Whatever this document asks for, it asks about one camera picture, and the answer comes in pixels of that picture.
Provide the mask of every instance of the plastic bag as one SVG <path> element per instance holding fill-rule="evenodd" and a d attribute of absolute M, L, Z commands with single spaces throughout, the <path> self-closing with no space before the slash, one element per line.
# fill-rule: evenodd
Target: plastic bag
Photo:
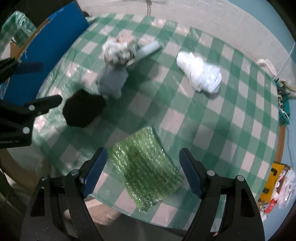
<path fill-rule="evenodd" d="M 278 195 L 277 204 L 279 209 L 285 208 L 290 199 L 296 196 L 295 172 L 291 169 L 287 172 L 281 191 Z"/>
<path fill-rule="evenodd" d="M 119 171 L 129 196 L 143 212 L 173 193 L 183 180 L 164 154 L 151 127 L 141 129 L 108 149 L 108 156 Z"/>

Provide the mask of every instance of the black sponge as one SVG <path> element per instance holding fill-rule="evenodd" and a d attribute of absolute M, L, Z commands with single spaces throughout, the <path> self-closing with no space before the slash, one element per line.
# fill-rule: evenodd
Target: black sponge
<path fill-rule="evenodd" d="M 85 90 L 78 90 L 66 100 L 63 116 L 68 126 L 86 127 L 106 107 L 106 101 L 101 95 L 92 95 Z"/>

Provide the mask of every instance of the white cloth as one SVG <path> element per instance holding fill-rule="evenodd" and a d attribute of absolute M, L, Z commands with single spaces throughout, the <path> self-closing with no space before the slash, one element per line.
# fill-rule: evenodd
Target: white cloth
<path fill-rule="evenodd" d="M 177 65 L 184 71 L 194 90 L 217 93 L 222 75 L 218 66 L 208 64 L 193 53 L 179 52 Z"/>
<path fill-rule="evenodd" d="M 115 67 L 106 64 L 99 72 L 97 78 L 98 91 L 104 98 L 112 96 L 115 99 L 121 97 L 121 89 L 128 78 L 125 67 Z"/>

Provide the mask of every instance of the blue gripper pad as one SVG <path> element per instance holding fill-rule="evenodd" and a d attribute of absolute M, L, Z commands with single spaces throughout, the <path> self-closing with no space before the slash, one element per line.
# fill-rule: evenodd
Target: blue gripper pad
<path fill-rule="evenodd" d="M 100 153 L 96 152 L 93 158 L 95 158 L 96 160 L 92 168 L 90 169 L 89 173 L 84 178 L 84 182 L 83 182 L 84 188 L 82 192 L 83 198 L 86 198 L 89 194 L 92 194 L 94 191 L 94 188 L 96 187 L 99 177 L 107 162 L 106 149 L 102 149 Z"/>
<path fill-rule="evenodd" d="M 191 188 L 191 191 L 194 195 L 197 195 L 200 199 L 202 199 L 204 192 L 202 190 L 202 179 L 197 173 L 197 170 L 193 166 L 192 162 L 197 162 L 189 150 L 187 148 L 181 149 L 179 153 L 179 162 L 181 164 L 181 167 L 184 171 L 184 174 L 186 176 L 186 179 L 189 183 L 189 186 Z"/>

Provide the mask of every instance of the green checkered tablecloth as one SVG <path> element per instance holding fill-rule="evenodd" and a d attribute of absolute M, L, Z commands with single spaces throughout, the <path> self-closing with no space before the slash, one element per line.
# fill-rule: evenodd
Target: green checkered tablecloth
<path fill-rule="evenodd" d="M 181 173 L 178 153 L 187 147 L 207 169 L 225 177 L 244 176 L 257 199 L 276 148 L 278 104 L 272 79 L 239 50 L 196 28 L 121 14 L 91 21 L 52 70 L 38 95 L 61 94 L 64 99 L 58 108 L 36 119 L 33 132 L 34 142 L 55 168 L 65 175 L 90 159 L 98 147 L 110 147 L 137 130 L 152 126 Z M 80 88 L 98 93 L 95 80 L 104 66 L 102 44 L 121 31 L 133 34 L 142 45 L 157 39 L 163 49 L 128 69 L 122 97 L 109 99 L 90 126 L 68 127 L 62 116 L 65 100 Z M 176 64 L 181 50 L 199 54 L 221 68 L 218 95 L 192 90 Z M 199 206 L 199 199 L 185 180 L 173 194 L 151 207 L 148 214 L 140 212 L 110 161 L 93 196 L 134 218 L 178 229 L 189 227 Z M 216 228 L 223 204 L 221 200 Z"/>

